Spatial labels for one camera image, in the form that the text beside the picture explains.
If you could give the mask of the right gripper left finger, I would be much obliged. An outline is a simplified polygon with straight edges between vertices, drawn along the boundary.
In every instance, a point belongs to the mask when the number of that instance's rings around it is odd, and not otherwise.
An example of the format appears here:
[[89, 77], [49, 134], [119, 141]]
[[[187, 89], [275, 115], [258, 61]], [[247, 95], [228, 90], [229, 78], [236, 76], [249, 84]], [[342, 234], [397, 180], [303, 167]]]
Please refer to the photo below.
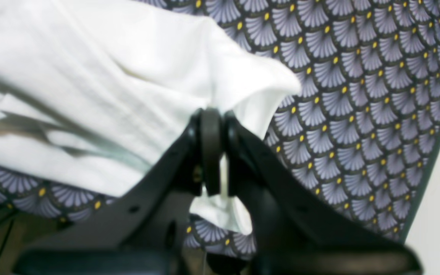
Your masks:
[[221, 188], [222, 118], [198, 110], [183, 134], [126, 195], [88, 220], [40, 240], [32, 252], [101, 252], [181, 246], [192, 200]]

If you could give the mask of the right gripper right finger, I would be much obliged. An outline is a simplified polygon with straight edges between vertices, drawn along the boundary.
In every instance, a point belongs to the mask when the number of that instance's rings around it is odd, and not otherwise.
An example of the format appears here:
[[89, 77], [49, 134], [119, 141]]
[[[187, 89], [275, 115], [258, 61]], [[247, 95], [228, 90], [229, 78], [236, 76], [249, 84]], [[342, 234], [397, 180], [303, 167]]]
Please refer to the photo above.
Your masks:
[[232, 111], [224, 117], [229, 195], [252, 219], [259, 254], [328, 251], [340, 254], [410, 254], [400, 243], [350, 221], [300, 186], [262, 140]]

